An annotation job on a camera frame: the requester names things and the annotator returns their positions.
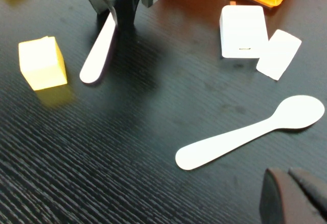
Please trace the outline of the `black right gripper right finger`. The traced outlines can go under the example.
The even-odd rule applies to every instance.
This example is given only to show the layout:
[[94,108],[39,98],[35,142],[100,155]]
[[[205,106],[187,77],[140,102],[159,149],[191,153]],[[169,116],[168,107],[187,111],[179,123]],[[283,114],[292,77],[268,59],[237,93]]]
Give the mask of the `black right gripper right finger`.
[[326,220],[326,181],[302,168],[290,168],[288,174],[295,180],[315,210]]

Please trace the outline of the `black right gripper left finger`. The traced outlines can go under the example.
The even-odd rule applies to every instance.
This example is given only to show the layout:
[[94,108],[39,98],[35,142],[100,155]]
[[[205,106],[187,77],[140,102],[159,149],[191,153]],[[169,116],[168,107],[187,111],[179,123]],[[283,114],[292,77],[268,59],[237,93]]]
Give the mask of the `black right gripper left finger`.
[[278,168],[265,171],[260,216],[262,223],[324,223],[295,180]]

